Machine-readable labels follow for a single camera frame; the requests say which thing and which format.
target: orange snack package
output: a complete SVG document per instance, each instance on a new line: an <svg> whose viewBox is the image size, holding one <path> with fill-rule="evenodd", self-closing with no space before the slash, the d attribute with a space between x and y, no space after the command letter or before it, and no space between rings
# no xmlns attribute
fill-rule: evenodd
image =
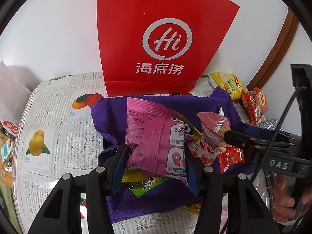
<svg viewBox="0 0 312 234"><path fill-rule="evenodd" d="M261 116L268 110L266 96L259 88L255 87L253 91L248 93L242 91L241 100L252 121L252 125L255 126Z"/></svg>

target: brown wooden trim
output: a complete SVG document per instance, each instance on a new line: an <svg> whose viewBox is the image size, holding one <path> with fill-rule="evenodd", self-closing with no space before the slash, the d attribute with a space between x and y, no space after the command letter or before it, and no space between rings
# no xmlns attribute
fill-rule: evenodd
<svg viewBox="0 0 312 234"><path fill-rule="evenodd" d="M274 47L271 49L268 57L266 57L266 60L261 65L258 72L247 85L249 91L254 90L255 87L262 88L272 76L294 39L298 24L299 20L295 17L292 11L288 9L285 22L280 30L280 34L277 37Z"/></svg>

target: metal screw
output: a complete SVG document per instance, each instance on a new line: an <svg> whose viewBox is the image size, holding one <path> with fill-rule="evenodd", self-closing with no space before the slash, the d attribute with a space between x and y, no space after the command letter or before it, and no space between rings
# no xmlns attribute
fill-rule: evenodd
<svg viewBox="0 0 312 234"><path fill-rule="evenodd" d="M62 176L62 178L64 179L64 180L67 180L67 179L69 179L71 177L71 175L69 174L69 173L65 173L63 176Z"/></svg>
<svg viewBox="0 0 312 234"><path fill-rule="evenodd" d="M206 167L204 168L204 171L207 172L207 173L211 173L211 172L213 172L213 168L210 167L210 166L206 166Z"/></svg>
<svg viewBox="0 0 312 234"><path fill-rule="evenodd" d="M239 179L246 179L246 175L244 173L238 174Z"/></svg>
<svg viewBox="0 0 312 234"><path fill-rule="evenodd" d="M96 168L97 173L102 173L103 171L105 171L105 168L103 166Z"/></svg>

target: black cable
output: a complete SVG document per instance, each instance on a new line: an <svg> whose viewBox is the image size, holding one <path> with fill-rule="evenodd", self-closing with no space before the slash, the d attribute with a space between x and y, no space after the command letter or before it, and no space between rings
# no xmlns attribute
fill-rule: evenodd
<svg viewBox="0 0 312 234"><path fill-rule="evenodd" d="M285 109L284 109L284 111L283 111L283 114L282 114L282 116L280 117L280 120L279 120L279 122L278 122L278 124L277 124L277 126L276 126L276 129L274 130L272 139L271 139L271 141L269 142L268 146L266 147L266 151L265 151L265 153L264 153L264 155L263 155L261 161L258 163L258 165L257 165L257 167L256 167L256 169L255 169L255 172L254 172L254 174L252 175L252 178L250 179L251 183L254 182L255 178L257 177L257 175L258 175L258 173L259 173L259 171L260 171L260 167L263 165L263 163L264 163L266 157L268 156L269 150L271 149L271 147L272 147L272 145L273 145L273 143L274 143L274 141L275 141L275 139L276 139L276 137L277 137L277 134L278 134L278 132L279 132L279 130L280 130L280 127L282 126L282 123L283 123L283 121L284 121L284 119L285 119L285 117L286 117L286 114L288 113L288 111L289 111L289 109L290 109L292 103L294 102L294 99L297 97L297 95L299 94L299 92L300 92L301 90L306 90L306 89L307 89L307 87L299 87L298 89L295 90L295 92L292 94L291 98L289 99L289 101L288 101L288 103L287 103L287 105L286 105L286 107L285 107ZM224 225L224 227L222 228L220 234L223 234L223 233L225 232L225 230L226 230L226 228L227 228L227 224L228 224L228 221L225 223L225 225Z"/></svg>

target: red paper bag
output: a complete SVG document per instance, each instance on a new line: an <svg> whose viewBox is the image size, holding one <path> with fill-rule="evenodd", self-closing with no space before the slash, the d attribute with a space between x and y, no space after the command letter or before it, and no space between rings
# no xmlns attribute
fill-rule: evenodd
<svg viewBox="0 0 312 234"><path fill-rule="evenodd" d="M97 0L108 95L190 91L238 9L230 0Z"/></svg>

